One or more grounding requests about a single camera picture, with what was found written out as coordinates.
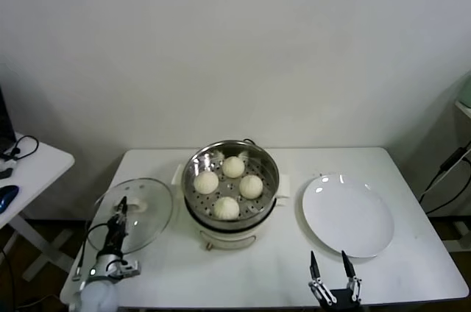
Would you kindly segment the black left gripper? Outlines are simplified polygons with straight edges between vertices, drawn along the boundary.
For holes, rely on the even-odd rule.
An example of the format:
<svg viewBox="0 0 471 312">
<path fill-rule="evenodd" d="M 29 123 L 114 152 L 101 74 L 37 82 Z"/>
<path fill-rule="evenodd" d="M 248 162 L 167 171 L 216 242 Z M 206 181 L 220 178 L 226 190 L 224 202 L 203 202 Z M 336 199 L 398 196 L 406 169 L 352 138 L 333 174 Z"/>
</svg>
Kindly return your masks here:
<svg viewBox="0 0 471 312">
<path fill-rule="evenodd" d="M 103 253 L 106 255 L 123 255 L 122 246 L 127 235 L 126 223 L 129 206 L 126 205 L 124 196 L 116 206 L 118 218 L 110 219 L 107 222 L 107 235 L 103 245 Z"/>
</svg>

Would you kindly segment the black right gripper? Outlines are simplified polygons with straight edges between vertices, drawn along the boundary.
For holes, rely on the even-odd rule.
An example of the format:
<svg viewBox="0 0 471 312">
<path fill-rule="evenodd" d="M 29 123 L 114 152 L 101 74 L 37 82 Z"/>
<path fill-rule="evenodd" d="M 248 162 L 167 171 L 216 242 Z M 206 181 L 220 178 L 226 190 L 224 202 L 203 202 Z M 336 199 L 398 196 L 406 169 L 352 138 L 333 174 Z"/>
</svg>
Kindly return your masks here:
<svg viewBox="0 0 471 312">
<path fill-rule="evenodd" d="M 309 266 L 311 282 L 308 285 L 324 311 L 362 312 L 363 306 L 361 303 L 353 301 L 361 299 L 362 280 L 357 277 L 354 266 L 344 250 L 341 251 L 341 256 L 348 278 L 347 288 L 330 291 L 322 281 L 313 251 L 311 251 L 311 263 Z"/>
</svg>

